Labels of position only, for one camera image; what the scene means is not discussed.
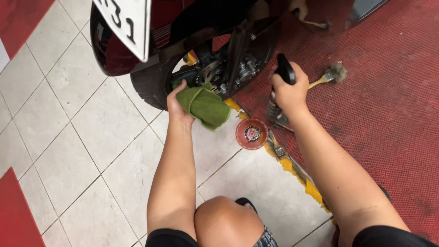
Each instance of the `black handle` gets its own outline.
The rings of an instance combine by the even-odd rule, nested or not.
[[[274,72],[281,76],[286,83],[290,85],[294,85],[296,83],[294,70],[283,53],[277,54],[277,69]]]

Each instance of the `black sandal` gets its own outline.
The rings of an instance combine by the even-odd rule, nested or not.
[[[255,206],[253,205],[253,203],[245,198],[245,197],[241,197],[238,200],[235,201],[238,205],[244,206],[246,203],[250,204],[253,207],[253,210],[256,212],[256,214],[258,214],[258,211],[256,211]]]

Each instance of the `person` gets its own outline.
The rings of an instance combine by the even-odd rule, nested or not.
[[[389,199],[311,115],[306,106],[308,76],[291,63],[296,84],[273,74],[276,102],[290,120],[309,175],[336,219],[340,247],[435,246],[410,233]],[[219,196],[195,209],[194,119],[167,98],[169,125],[148,199],[147,247],[276,247],[253,204]]]

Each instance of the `hand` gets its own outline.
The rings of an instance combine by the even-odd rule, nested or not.
[[[178,122],[180,124],[185,125],[185,127],[192,127],[192,123],[194,122],[194,118],[189,115],[177,101],[176,95],[178,92],[183,90],[186,87],[186,80],[183,80],[180,86],[174,89],[166,98],[166,103],[168,104],[168,112],[169,112],[169,122]]]
[[[307,110],[306,93],[308,92],[308,76],[295,62],[290,62],[293,67],[296,83],[289,85],[278,74],[274,74],[277,66],[271,71],[270,80],[276,94],[276,103],[285,114],[296,114],[303,109]]]

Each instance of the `tire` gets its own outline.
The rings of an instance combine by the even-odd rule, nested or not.
[[[280,29],[281,24],[280,22],[277,22],[269,30],[262,33],[249,44],[248,48],[255,51],[252,52],[252,55],[258,62],[260,62],[256,67],[259,69],[258,73],[265,68],[274,54],[279,41]],[[160,110],[168,110],[166,97],[172,89],[171,83],[167,82],[167,78],[169,78],[168,75],[172,72],[173,68],[177,65],[183,55],[184,54],[176,55],[171,59],[159,62],[151,67],[131,74],[131,81],[134,89],[136,89],[139,96],[146,103]],[[241,86],[232,90],[231,94],[235,95],[245,86],[250,84],[252,80],[241,83]]]

